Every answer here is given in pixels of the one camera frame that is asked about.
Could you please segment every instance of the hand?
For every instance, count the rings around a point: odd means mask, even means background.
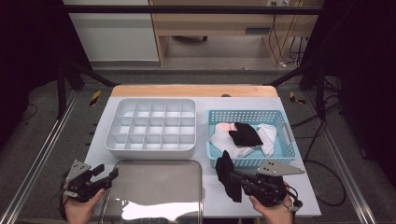
[[[104,189],[100,189],[86,203],[79,203],[73,199],[67,199],[64,195],[64,211],[66,212],[68,224],[87,224],[93,214],[93,208],[102,199],[105,194]]]
[[[289,194],[283,199],[283,204],[276,205],[273,207],[263,206],[259,200],[254,196],[249,196],[250,201],[253,203],[254,210],[260,212],[267,221],[268,224],[291,224],[293,216],[291,211],[287,208],[292,205]]]

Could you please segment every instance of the white compartment tray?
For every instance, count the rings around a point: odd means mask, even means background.
[[[195,140],[193,100],[127,98],[117,106],[105,145],[121,160],[184,160]]]

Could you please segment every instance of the white wall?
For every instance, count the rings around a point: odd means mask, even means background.
[[[146,6],[148,0],[64,0],[66,5]],[[71,13],[92,62],[156,61],[158,53],[149,14]]]

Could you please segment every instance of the white table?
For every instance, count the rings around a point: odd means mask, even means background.
[[[85,163],[92,167],[104,164],[106,169],[96,178],[102,178],[111,172],[118,160],[106,149],[105,140],[109,125],[117,109],[119,101],[127,96],[110,96],[98,123],[95,135],[87,154]],[[243,194],[241,203],[234,203],[225,193],[223,185],[218,181],[216,170],[211,168],[209,159],[206,156],[205,143],[208,140],[207,125],[205,115],[208,109],[277,109],[284,107],[278,97],[177,97],[192,99],[196,103],[197,139],[191,160],[200,162],[203,169],[203,187],[205,189],[204,217],[261,217],[261,214],[252,208],[248,196]],[[303,161],[299,156],[290,165],[304,168]],[[297,212],[297,217],[317,217],[320,216],[318,202],[309,181],[308,175],[285,175],[284,180],[297,189],[299,200],[304,206]],[[101,204],[95,209],[95,214],[99,215]]]

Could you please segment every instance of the blue plastic basket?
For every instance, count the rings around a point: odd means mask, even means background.
[[[232,158],[235,168],[257,168],[265,160],[272,159],[283,163],[290,163],[296,159],[298,153],[291,128],[286,114],[280,110],[209,110],[206,116],[209,128],[209,138],[216,130],[216,124],[227,123],[247,123],[257,130],[261,123],[274,125],[276,127],[276,142],[274,154],[266,158],[260,147],[244,158]],[[222,152],[214,147],[210,141],[206,142],[206,153],[210,159],[212,168],[216,167],[218,157]]]

